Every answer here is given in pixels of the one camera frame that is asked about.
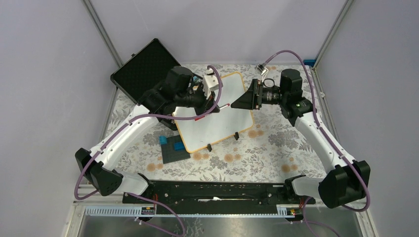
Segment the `red whiteboard marker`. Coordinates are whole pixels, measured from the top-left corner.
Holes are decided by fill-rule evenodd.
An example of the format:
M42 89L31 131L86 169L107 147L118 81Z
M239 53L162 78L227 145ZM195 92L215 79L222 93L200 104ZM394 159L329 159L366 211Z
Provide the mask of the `red whiteboard marker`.
M230 106L230 104L227 103L225 105L220 106L219 109L222 110L222 109L228 108L229 106Z

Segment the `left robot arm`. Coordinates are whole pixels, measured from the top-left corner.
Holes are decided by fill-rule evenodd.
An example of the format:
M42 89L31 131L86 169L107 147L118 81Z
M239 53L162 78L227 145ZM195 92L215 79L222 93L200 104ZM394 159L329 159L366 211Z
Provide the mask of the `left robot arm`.
M116 166L136 138L159 122L196 120L219 112L223 83L215 66L207 66L197 90L193 89L193 77L188 68L173 67L165 80L146 91L145 99L110 135L90 149L76 151L81 173L74 189L75 199L84 200L94 194L105 197L116 191L134 193L142 203L153 198L144 177L117 171Z

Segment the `yellow framed whiteboard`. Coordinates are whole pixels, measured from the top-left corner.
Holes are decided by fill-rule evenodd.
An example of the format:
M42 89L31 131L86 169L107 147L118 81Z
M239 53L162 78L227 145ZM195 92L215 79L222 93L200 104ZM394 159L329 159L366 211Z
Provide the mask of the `yellow framed whiteboard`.
M232 104L245 93L245 82L239 72L222 77L222 95L219 106ZM235 132L243 132L254 124L253 114L250 110L228 108L219 113L211 113L197 120L176 120L178 132L186 151L194 153L214 145L224 139L233 137Z

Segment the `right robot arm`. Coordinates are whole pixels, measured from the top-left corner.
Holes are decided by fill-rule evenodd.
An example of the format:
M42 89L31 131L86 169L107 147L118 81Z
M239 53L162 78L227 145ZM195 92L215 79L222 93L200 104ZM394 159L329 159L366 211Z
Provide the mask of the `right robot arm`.
M315 151L326 172L321 178L305 175L285 181L284 199L290 203L302 197L319 198L328 208L345 207L361 199L366 203L359 211L366 211L371 204L368 190L370 166L366 161L357 161L347 153L319 119L314 101L302 94L303 79L295 69L281 72L278 86L266 87L263 81L253 79L248 90L231 104L234 109L259 110L263 104L278 105L291 126L296 128Z

